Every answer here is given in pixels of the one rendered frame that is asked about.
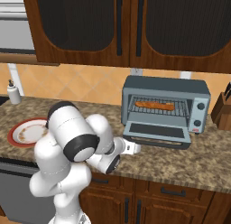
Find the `white soap dispenser bottle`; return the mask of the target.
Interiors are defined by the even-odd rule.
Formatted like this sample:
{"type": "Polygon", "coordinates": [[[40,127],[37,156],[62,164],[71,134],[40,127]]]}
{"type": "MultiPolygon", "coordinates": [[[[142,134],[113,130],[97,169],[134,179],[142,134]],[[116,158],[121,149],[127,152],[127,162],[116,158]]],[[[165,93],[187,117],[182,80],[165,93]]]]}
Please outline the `white soap dispenser bottle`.
{"type": "Polygon", "coordinates": [[[14,85],[14,82],[11,79],[8,80],[7,94],[13,105],[16,105],[22,102],[19,89],[14,85]]]}

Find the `wooden base cupboard door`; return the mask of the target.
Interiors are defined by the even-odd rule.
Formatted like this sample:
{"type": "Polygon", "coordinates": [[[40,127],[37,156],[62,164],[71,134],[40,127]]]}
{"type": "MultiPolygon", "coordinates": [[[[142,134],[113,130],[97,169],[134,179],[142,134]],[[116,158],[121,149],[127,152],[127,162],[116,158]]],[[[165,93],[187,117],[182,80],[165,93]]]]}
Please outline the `wooden base cupboard door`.
{"type": "Polygon", "coordinates": [[[134,224],[138,200],[141,200],[142,203],[140,224],[202,224],[208,208],[207,206],[136,194],[134,224]]]}
{"type": "Polygon", "coordinates": [[[133,197],[129,192],[88,188],[79,195],[79,202],[92,224],[125,224],[125,198],[129,198],[127,224],[132,224],[133,197]]]}

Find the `brown baguette bread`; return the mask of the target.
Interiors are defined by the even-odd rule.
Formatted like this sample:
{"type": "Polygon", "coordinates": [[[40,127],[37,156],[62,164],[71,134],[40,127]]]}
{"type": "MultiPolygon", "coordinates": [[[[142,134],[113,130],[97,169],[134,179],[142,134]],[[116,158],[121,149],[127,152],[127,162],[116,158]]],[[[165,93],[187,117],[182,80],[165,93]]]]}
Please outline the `brown baguette bread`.
{"type": "Polygon", "coordinates": [[[137,107],[145,107],[149,109],[160,109],[172,111],[175,106],[172,103],[159,103],[155,101],[136,101],[134,103],[137,107]]]}

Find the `wooden knife block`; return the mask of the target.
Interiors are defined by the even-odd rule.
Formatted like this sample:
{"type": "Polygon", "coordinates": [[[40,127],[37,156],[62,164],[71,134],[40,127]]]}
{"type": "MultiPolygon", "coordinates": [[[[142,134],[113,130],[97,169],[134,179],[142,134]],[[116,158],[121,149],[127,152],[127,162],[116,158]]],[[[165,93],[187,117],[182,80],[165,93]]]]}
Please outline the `wooden knife block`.
{"type": "Polygon", "coordinates": [[[231,98],[226,99],[223,92],[211,112],[211,119],[219,130],[231,131],[231,98]]]}

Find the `grey dishwasher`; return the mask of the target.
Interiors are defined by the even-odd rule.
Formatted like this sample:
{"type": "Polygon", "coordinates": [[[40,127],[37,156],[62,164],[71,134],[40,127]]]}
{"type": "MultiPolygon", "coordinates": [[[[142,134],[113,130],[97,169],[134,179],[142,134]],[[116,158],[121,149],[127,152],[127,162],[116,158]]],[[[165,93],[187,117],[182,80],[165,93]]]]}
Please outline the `grey dishwasher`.
{"type": "Polygon", "coordinates": [[[6,217],[22,224],[48,224],[55,215],[53,198],[35,198],[29,189],[33,162],[0,157],[0,206],[6,217]]]}

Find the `dark wooden wall cupboard door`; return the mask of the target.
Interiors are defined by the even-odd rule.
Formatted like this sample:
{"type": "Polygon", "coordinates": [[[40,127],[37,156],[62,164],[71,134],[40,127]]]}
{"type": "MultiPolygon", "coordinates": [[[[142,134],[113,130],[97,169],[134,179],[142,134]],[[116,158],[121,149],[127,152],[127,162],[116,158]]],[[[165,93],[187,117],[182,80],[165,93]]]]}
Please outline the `dark wooden wall cupboard door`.
{"type": "Polygon", "coordinates": [[[122,5],[122,56],[117,56],[116,0],[24,0],[24,4],[37,61],[129,65],[130,0],[122,5]]]}
{"type": "Polygon", "coordinates": [[[136,57],[138,0],[131,0],[130,65],[231,74],[231,0],[144,0],[136,57]]]}

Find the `red rimmed white plate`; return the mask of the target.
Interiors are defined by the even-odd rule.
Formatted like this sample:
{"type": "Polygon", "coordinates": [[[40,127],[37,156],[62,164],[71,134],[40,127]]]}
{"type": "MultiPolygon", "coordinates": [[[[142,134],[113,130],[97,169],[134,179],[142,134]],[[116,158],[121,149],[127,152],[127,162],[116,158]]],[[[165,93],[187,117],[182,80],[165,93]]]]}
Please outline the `red rimmed white plate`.
{"type": "Polygon", "coordinates": [[[48,133],[46,122],[45,117],[25,119],[8,132],[8,143],[19,148],[34,147],[37,141],[48,133]]]}

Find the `small wooden drawer front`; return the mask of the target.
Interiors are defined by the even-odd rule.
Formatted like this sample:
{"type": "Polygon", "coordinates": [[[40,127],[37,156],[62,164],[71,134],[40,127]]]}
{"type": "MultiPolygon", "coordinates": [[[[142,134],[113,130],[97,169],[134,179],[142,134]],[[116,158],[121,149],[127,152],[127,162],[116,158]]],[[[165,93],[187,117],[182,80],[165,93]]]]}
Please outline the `small wooden drawer front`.
{"type": "Polygon", "coordinates": [[[132,178],[111,175],[111,174],[102,174],[102,173],[93,173],[92,178],[98,178],[102,180],[109,180],[108,184],[92,182],[91,187],[106,188],[109,190],[116,191],[128,191],[132,192],[134,189],[134,180],[132,178]]]}

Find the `grey toaster oven door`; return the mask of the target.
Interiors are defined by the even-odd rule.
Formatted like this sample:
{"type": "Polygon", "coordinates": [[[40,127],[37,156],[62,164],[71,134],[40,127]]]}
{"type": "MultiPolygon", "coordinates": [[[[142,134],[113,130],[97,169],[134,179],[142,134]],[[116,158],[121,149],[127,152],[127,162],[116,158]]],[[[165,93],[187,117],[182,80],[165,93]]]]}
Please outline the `grey toaster oven door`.
{"type": "Polygon", "coordinates": [[[191,144],[186,127],[161,126],[128,122],[123,132],[123,138],[139,145],[186,150],[191,144]]]}

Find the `grey toaster oven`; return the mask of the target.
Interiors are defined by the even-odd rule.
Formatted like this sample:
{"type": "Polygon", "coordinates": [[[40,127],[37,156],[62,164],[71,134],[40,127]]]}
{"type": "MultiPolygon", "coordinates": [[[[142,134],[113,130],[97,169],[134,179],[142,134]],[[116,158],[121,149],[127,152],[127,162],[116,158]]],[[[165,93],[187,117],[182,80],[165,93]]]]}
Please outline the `grey toaster oven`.
{"type": "Polygon", "coordinates": [[[188,132],[200,134],[205,128],[210,98],[210,92],[204,80],[128,76],[123,86],[121,122],[125,126],[128,122],[135,122],[186,127],[188,132]],[[187,102],[189,116],[174,117],[129,112],[129,104],[134,96],[184,100],[187,102]],[[205,108],[199,110],[198,103],[204,103],[205,108]],[[194,126],[195,120],[200,120],[201,126],[194,126]]]}

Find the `wide wooden drawer front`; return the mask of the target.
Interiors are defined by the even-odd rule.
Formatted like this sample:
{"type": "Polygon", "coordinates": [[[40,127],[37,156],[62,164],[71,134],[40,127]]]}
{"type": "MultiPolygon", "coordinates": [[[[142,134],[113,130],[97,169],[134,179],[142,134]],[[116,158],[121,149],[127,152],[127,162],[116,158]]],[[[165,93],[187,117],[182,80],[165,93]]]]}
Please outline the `wide wooden drawer front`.
{"type": "Polygon", "coordinates": [[[208,206],[213,195],[212,191],[205,191],[201,189],[195,189],[185,186],[165,184],[159,182],[149,182],[147,191],[152,196],[159,196],[165,199],[172,199],[175,201],[182,201],[189,204],[200,205],[200,206],[208,206]],[[173,196],[173,195],[161,193],[161,187],[164,187],[166,190],[170,190],[170,191],[181,192],[181,190],[185,190],[186,197],[179,197],[179,196],[173,196]]]}

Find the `grey range hood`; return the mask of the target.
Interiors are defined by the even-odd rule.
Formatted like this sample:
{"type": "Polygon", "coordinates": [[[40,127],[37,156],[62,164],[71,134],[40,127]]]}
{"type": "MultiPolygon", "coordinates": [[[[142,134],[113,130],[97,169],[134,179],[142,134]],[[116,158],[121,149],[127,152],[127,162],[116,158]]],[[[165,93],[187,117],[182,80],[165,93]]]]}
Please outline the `grey range hood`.
{"type": "Polygon", "coordinates": [[[0,0],[0,52],[35,53],[23,0],[0,0]]]}

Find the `metal toaster oven rack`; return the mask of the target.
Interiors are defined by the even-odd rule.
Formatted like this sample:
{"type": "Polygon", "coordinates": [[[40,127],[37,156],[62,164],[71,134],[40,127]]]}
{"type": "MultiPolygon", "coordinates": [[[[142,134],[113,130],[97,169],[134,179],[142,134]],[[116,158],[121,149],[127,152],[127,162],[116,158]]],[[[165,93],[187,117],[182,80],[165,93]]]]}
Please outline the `metal toaster oven rack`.
{"type": "Polygon", "coordinates": [[[189,116],[189,110],[187,109],[186,101],[175,100],[175,99],[163,99],[163,98],[140,98],[138,96],[134,96],[130,101],[128,111],[144,113],[144,114],[167,115],[167,116],[174,116],[174,117],[188,117],[189,116]],[[137,107],[134,104],[136,101],[155,101],[159,103],[172,103],[175,106],[175,109],[172,111],[169,111],[169,110],[137,107]]]}

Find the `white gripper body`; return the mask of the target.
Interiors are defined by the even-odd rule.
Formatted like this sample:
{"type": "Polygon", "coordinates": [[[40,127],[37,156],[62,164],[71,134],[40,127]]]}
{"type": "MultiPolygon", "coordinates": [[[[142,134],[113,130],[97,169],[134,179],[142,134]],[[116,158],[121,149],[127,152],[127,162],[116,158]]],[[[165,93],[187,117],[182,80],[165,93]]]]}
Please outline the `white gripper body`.
{"type": "Polygon", "coordinates": [[[130,144],[130,153],[131,154],[138,154],[141,152],[141,146],[136,143],[131,143],[130,144]]]}

